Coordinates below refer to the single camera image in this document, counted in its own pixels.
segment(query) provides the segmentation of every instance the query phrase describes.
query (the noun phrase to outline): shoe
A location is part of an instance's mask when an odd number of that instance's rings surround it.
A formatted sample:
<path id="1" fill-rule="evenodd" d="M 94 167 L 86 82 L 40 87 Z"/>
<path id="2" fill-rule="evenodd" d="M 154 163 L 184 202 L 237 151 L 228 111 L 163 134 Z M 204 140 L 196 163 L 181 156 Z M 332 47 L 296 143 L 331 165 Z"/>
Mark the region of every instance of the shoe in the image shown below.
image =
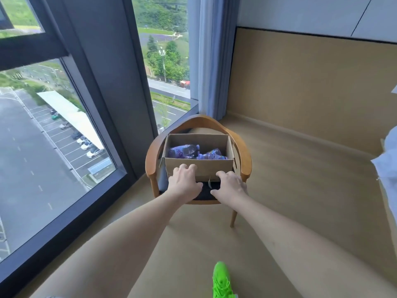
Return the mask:
<path id="1" fill-rule="evenodd" d="M 237 298 L 237 295 L 233 294 L 231 290 L 230 274 L 224 262 L 216 263 L 212 281 L 213 298 Z"/>

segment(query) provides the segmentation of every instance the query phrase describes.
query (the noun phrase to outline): white car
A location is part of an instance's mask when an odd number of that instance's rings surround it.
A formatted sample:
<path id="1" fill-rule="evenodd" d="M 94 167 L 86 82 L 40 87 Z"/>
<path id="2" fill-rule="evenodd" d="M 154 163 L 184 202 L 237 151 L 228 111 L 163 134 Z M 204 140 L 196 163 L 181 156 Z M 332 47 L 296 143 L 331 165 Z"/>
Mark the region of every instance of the white car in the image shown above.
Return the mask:
<path id="1" fill-rule="evenodd" d="M 95 145 L 88 151 L 87 157 L 90 159 L 92 157 L 95 157 L 96 155 L 100 154 L 102 152 L 102 149 L 97 148 Z"/>
<path id="2" fill-rule="evenodd" d="M 87 139 L 86 137 L 81 136 L 79 139 L 76 140 L 76 142 L 77 142 L 79 145 L 82 145 L 82 144 L 85 142 L 86 139 Z"/>
<path id="3" fill-rule="evenodd" d="M 67 129 L 68 127 L 71 127 L 72 125 L 69 123 L 69 122 L 64 122 L 64 123 L 62 123 L 60 126 L 59 126 L 59 128 L 61 129 L 61 130 L 64 130 L 64 129 Z"/>
<path id="4" fill-rule="evenodd" d="M 82 150 L 88 150 L 90 147 L 93 147 L 94 144 L 90 140 L 87 140 L 84 144 L 82 144 L 81 149 Z"/>

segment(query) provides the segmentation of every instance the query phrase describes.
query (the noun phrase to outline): chair armrest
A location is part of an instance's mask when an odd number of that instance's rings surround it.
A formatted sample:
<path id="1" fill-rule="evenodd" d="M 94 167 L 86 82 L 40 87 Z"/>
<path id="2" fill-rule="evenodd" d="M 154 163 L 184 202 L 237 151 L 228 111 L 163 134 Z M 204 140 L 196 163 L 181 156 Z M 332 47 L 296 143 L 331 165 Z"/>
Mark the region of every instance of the chair armrest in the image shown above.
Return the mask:
<path id="1" fill-rule="evenodd" d="M 149 147 L 149 150 L 146 154 L 145 169 L 146 175 L 151 180 L 153 193 L 155 196 L 158 196 L 158 185 L 156 180 L 157 159 L 159 158 L 160 152 L 164 147 L 164 142 L 167 135 L 197 127 L 204 127 L 220 131 L 224 134 L 229 135 L 233 145 L 236 147 L 237 153 L 239 154 L 241 178 L 244 182 L 246 182 L 246 180 L 250 177 L 252 171 L 251 154 L 241 137 L 235 132 L 228 130 L 226 127 L 224 127 L 218 121 L 211 117 L 200 114 L 192 115 L 189 116 L 186 120 L 182 120 L 181 122 L 174 124 L 172 125 L 172 127 L 166 129 L 153 140 L 152 144 Z"/>

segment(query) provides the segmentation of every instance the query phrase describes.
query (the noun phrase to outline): hand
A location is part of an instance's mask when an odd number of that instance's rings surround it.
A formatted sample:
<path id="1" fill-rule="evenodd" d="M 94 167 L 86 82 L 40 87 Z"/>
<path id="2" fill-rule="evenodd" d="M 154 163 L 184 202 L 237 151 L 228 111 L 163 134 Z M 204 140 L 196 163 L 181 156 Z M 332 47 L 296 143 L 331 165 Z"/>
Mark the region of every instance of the hand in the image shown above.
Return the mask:
<path id="1" fill-rule="evenodd" d="M 222 204 L 233 208 L 237 199 L 248 196 L 247 185 L 239 175 L 232 171 L 227 173 L 218 171 L 216 175 L 221 179 L 221 188 L 211 190 L 211 194 Z"/>
<path id="2" fill-rule="evenodd" d="M 176 196 L 184 204 L 196 198 L 202 189 L 202 183 L 196 183 L 196 164 L 187 168 L 186 164 L 175 167 L 173 175 L 168 179 L 167 192 Z"/>

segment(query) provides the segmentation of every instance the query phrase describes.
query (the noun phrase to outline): black chair cushion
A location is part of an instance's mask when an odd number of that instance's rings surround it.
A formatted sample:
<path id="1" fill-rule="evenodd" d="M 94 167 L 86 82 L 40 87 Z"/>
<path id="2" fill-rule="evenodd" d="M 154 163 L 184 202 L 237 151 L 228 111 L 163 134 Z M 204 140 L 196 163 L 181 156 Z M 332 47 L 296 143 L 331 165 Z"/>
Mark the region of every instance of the black chair cushion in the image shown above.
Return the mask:
<path id="1" fill-rule="evenodd" d="M 161 165 L 157 171 L 158 177 L 158 188 L 160 190 L 160 194 L 163 194 L 168 188 L 168 176 L 166 165 L 164 161 L 161 162 Z M 195 201 L 210 201 L 216 200 L 215 197 L 210 193 L 212 189 L 219 189 L 221 187 L 221 182 L 211 182 L 211 187 L 208 185 L 208 182 L 203 182 L 201 193 L 196 197 Z"/>

